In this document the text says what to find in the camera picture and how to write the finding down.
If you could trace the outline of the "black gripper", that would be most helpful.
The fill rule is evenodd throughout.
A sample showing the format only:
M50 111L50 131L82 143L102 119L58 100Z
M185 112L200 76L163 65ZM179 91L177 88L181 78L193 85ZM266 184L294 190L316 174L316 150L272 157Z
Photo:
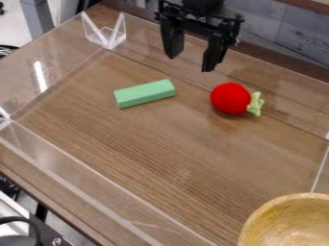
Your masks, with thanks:
M229 44L238 44L246 21L244 15L226 6L225 0L158 0L155 19L161 23L165 54L171 60L183 50L185 31L210 36L204 72L212 72L222 63Z

